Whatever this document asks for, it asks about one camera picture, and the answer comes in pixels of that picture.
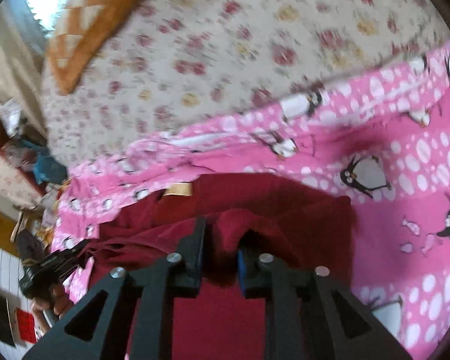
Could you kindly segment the person's left hand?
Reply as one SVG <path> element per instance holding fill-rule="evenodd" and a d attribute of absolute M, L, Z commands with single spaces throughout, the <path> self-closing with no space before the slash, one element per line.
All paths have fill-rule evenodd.
<path fill-rule="evenodd" d="M 31 312 L 43 335 L 50 330 L 50 325 L 45 318 L 45 311 L 52 311 L 55 316 L 62 319 L 74 307 L 74 303 L 61 283 L 52 286 L 50 291 L 52 302 L 40 297 L 34 297 L 31 301 Z"/>

